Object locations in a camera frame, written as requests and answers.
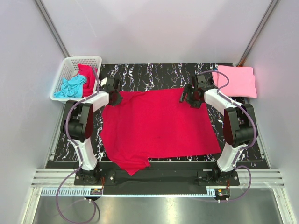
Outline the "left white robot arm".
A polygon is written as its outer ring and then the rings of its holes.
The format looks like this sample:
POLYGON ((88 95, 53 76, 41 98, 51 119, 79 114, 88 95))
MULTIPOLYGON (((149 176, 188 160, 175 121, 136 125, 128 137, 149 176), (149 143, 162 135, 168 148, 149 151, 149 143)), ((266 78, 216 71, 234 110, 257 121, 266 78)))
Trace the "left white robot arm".
POLYGON ((123 99, 120 90, 121 81, 107 77, 100 82, 96 93, 82 100, 67 100, 65 103, 60 130, 67 135, 78 156, 78 179, 84 178, 91 185, 97 184, 101 179, 91 144, 93 113, 106 105, 119 104, 123 99))

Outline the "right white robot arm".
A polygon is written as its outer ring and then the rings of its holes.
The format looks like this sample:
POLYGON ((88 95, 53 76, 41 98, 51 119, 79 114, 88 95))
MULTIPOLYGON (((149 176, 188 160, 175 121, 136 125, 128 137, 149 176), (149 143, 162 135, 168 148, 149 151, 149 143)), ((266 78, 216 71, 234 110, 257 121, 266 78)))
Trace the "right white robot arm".
POLYGON ((234 177, 236 164, 244 149, 252 147, 258 132, 254 108, 251 104, 241 104, 226 96, 221 89, 228 86, 229 78, 223 73, 227 83, 216 87, 208 82, 205 72, 192 76, 192 84, 184 86, 180 102, 187 102, 193 108, 200 108, 203 103, 211 105, 224 117, 224 149, 217 160, 206 182, 213 181, 218 185, 234 177))

